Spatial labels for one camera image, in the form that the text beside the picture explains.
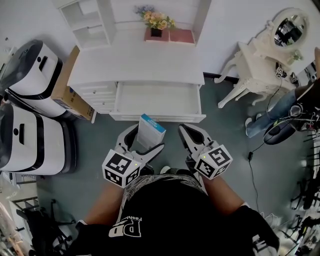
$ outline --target white wall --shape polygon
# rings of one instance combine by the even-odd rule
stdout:
[[[32,39],[43,40],[63,61],[75,46],[51,0],[0,0],[0,51],[4,46],[19,48]]]
[[[220,74],[226,61],[234,57],[238,41],[248,43],[264,30],[267,20],[291,7],[304,10],[310,20],[309,38],[301,49],[304,60],[292,65],[299,73],[314,61],[314,49],[320,47],[320,12],[311,0],[212,0],[198,42],[203,71]],[[235,70],[229,73],[236,75]]]
[[[248,43],[265,28],[267,20],[290,7],[306,11],[310,19],[309,38],[301,49],[304,60],[293,64],[295,72],[303,70],[314,60],[314,48],[320,47],[320,12],[311,0],[212,0],[198,42],[203,71],[220,74],[237,51],[238,41]],[[43,39],[62,59],[75,45],[51,0],[0,0],[0,46],[5,37],[18,47],[33,38]]]

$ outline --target mirror frame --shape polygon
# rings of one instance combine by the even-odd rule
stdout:
[[[291,17],[291,16],[294,16],[294,15],[302,17],[305,21],[304,31],[303,31],[301,37],[295,43],[288,45],[288,46],[285,46],[285,47],[276,45],[275,35],[276,35],[278,27],[284,21],[284,19]],[[286,53],[294,52],[294,51],[298,50],[306,42],[308,34],[309,34],[309,30],[310,30],[310,21],[309,21],[309,16],[303,10],[298,9],[298,8],[285,9],[285,10],[281,11],[274,18],[272,23],[273,23],[273,29],[271,31],[270,40],[271,40],[271,46],[275,50],[281,51],[281,52],[286,52]]]

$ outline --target white robotic device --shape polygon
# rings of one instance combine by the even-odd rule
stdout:
[[[209,134],[192,124],[181,124],[178,129],[180,138],[189,155],[186,164],[192,173],[199,172],[209,180],[222,174],[233,158],[224,145],[212,140]],[[138,124],[123,131],[117,139],[115,149],[110,149],[102,164],[103,177],[122,188],[136,179],[147,163],[164,149],[158,144],[144,153],[130,152],[138,133]]]
[[[225,172],[233,161],[226,147],[212,140],[204,129],[184,123],[179,125],[178,132],[190,154],[186,164],[191,172],[197,171],[212,180]]]
[[[146,167],[146,164],[154,159],[164,149],[165,144],[160,143],[144,153],[130,152],[130,148],[138,133],[138,124],[123,131],[116,141],[115,149],[110,149],[102,164],[103,177],[122,188],[129,185]]]

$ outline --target flower vase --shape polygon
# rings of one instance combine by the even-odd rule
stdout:
[[[151,37],[161,38],[162,30],[157,28],[151,28]]]

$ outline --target white dresser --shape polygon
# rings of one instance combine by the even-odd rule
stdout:
[[[137,121],[198,123],[205,83],[197,48],[144,42],[144,29],[122,30],[112,47],[83,50],[68,85],[100,114]]]
[[[81,49],[68,85],[100,114],[119,121],[199,123],[204,85],[197,42],[211,0],[52,0]],[[154,4],[193,32],[195,44],[145,42],[134,6]]]

